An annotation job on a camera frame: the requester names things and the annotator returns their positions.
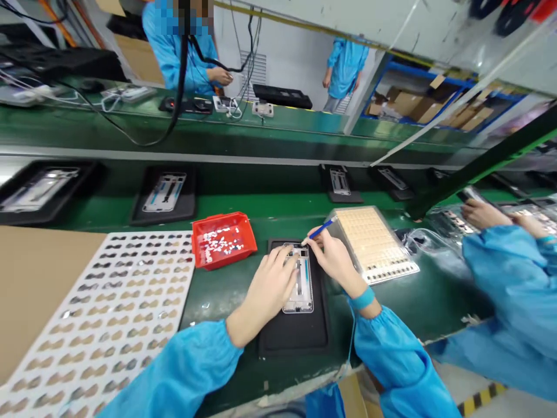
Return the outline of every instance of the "orange cable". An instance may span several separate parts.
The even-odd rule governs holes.
[[[93,34],[93,36],[96,39],[99,46],[102,49],[106,49],[106,46],[105,46],[102,38],[100,37],[99,32],[97,32],[97,29],[95,29],[95,26],[93,26],[93,24],[91,23],[91,21],[89,19],[89,16],[87,16],[85,11],[83,10],[83,7],[81,7],[81,4],[79,4],[79,1],[73,0],[73,3],[74,3],[75,8],[77,9],[77,12],[81,15],[81,18],[83,19],[83,21],[87,25],[87,28],[89,28],[89,31],[91,31],[91,33]]]
[[[50,4],[48,4],[46,0],[39,0],[39,3],[46,10],[46,13],[50,16],[52,20],[58,20],[58,16],[54,12],[54,10],[52,10]],[[72,38],[70,33],[66,30],[66,27],[59,22],[56,23],[55,25],[58,27],[58,29],[60,29],[62,35],[64,35],[64,39],[66,40],[66,42],[68,42],[68,44],[70,44],[72,48],[76,48],[77,44],[75,43],[74,38]]]

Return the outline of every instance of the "worker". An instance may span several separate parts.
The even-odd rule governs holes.
[[[323,87],[329,92],[323,111],[335,113],[342,99],[358,88],[369,51],[367,46],[335,38],[323,78]]]
[[[143,8],[143,29],[151,48],[157,58],[167,89],[178,87],[178,76],[180,70],[181,36],[178,32],[177,12],[168,7],[172,2],[157,0],[148,3]],[[218,60],[213,38],[209,35],[207,26],[202,25],[202,17],[196,30],[197,43],[201,53],[206,58]],[[214,64],[204,63],[198,56],[193,45],[190,43],[187,51],[187,66],[184,90],[186,93],[212,96],[215,87],[229,85],[233,80],[232,75]]]
[[[385,389],[381,396],[385,417],[460,418],[422,345],[389,308],[379,305],[355,271],[344,244],[326,230],[309,244],[319,264],[344,288],[359,311],[354,344],[358,356]],[[230,380],[244,347],[290,297],[299,258],[295,255],[285,263],[291,250],[292,246],[278,247],[265,255],[244,301],[226,320],[201,322],[173,336],[101,416],[193,417],[203,398]],[[317,391],[306,397],[308,417],[343,416],[343,405],[316,403],[321,395]],[[340,396],[332,399],[341,402]],[[332,415],[332,411],[342,415]]]
[[[462,213],[482,231],[464,238],[462,253],[495,317],[430,345],[430,353],[555,402],[557,239],[532,216],[507,216],[476,200]]]

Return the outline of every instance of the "yellow black hazard stripe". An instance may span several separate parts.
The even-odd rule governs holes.
[[[472,416],[476,410],[490,403],[493,398],[497,395],[501,395],[507,389],[508,387],[502,385],[501,383],[491,383],[487,389],[474,394],[458,406],[460,415],[465,418]]]

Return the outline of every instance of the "power strip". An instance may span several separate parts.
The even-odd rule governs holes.
[[[236,99],[231,99],[226,96],[213,96],[213,104],[218,113],[234,113],[238,109],[238,102]]]
[[[261,117],[274,117],[274,106],[271,103],[254,103],[251,112]]]

